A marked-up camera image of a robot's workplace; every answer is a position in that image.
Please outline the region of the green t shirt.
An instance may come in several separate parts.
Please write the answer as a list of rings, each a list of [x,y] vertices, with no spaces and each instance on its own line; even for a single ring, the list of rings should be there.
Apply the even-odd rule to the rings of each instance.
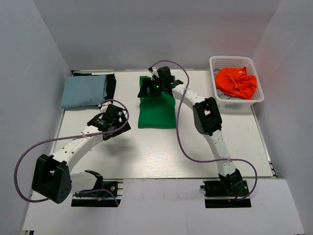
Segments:
[[[158,97],[140,98],[138,128],[175,129],[175,107],[175,99],[166,93]]]

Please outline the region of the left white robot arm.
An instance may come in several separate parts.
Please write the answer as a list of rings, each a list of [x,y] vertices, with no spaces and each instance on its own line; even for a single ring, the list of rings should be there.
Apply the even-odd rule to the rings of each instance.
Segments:
[[[87,122],[83,131],[60,150],[36,161],[32,189],[60,204],[71,194],[99,195],[109,192],[103,187],[103,176],[92,170],[72,173],[78,162],[96,145],[130,130],[126,107],[109,104]]]

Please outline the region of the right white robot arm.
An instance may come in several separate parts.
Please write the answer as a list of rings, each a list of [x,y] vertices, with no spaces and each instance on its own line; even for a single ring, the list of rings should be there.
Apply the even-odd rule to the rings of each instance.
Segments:
[[[188,88],[188,85],[172,76],[168,66],[159,69],[149,67],[150,78],[143,79],[138,98],[156,98],[163,93],[179,101],[177,120],[180,109],[185,104],[193,111],[193,119],[196,130],[205,138],[213,153],[214,160],[195,160],[184,151],[179,130],[176,135],[179,147],[186,158],[197,163],[216,163],[221,190],[226,195],[233,195],[243,181],[240,171],[231,160],[229,151],[224,142],[222,133],[222,117],[216,100],[213,97],[204,98]]]

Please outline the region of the folded black t shirt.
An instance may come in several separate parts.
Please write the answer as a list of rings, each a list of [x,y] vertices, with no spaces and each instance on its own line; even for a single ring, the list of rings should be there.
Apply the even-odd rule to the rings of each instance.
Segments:
[[[73,72],[72,76],[100,76],[99,74],[92,74],[92,73],[78,73],[78,72]],[[116,78],[115,74],[106,74],[106,82],[105,82],[105,87],[104,87],[104,99],[113,99],[114,98],[114,93],[116,89]]]

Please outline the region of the folded light blue t shirt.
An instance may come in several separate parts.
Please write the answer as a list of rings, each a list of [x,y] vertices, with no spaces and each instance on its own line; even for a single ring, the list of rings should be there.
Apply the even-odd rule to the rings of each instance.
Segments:
[[[105,75],[66,77],[61,107],[98,105],[106,97],[106,84]]]

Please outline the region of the grey garment in basket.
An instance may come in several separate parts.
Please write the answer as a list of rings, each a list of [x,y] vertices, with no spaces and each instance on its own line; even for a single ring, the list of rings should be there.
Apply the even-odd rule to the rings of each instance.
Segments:
[[[217,73],[220,71],[220,69],[218,68],[214,68],[213,69],[213,74],[214,74],[214,77],[216,77]],[[229,95],[226,95],[224,94],[223,92],[221,92],[219,89],[216,89],[217,90],[217,95],[220,99],[227,99],[227,100],[230,100],[230,99],[233,99],[233,100],[241,100],[239,97],[232,97],[232,96],[229,96]]]

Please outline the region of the white plastic basket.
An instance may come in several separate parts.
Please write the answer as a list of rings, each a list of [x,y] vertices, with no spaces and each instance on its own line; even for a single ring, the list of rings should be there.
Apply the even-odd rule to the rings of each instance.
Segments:
[[[225,106],[225,107],[245,107],[245,106],[253,105],[255,103],[260,103],[264,100],[264,94],[263,94],[263,90],[260,84],[258,74],[254,66],[254,63],[250,58],[242,57],[242,56],[212,56],[209,59],[209,65],[210,65],[210,72],[211,72],[211,77],[212,77],[214,95],[215,95],[218,105]],[[221,70],[223,68],[242,68],[242,67],[246,67],[247,73],[250,75],[254,75],[257,78],[257,90],[254,93],[252,100],[220,99],[217,95],[213,69],[218,68]]]

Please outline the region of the orange t shirt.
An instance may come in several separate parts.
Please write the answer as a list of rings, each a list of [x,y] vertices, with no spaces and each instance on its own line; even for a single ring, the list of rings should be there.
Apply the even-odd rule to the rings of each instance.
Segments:
[[[214,79],[216,89],[226,95],[243,100],[252,100],[257,90],[257,78],[248,74],[246,67],[223,68]]]

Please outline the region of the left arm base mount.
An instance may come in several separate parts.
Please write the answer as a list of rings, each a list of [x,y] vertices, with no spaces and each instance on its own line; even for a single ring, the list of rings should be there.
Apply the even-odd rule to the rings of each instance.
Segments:
[[[106,180],[95,192],[73,194],[72,207],[117,208],[122,200],[123,180]]]

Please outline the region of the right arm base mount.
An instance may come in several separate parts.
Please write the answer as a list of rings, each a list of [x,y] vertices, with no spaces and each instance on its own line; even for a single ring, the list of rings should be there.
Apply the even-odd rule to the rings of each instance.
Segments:
[[[227,191],[222,181],[217,180],[203,181],[200,189],[204,191],[206,209],[251,208],[250,198],[243,199],[249,193],[246,180],[230,191]]]

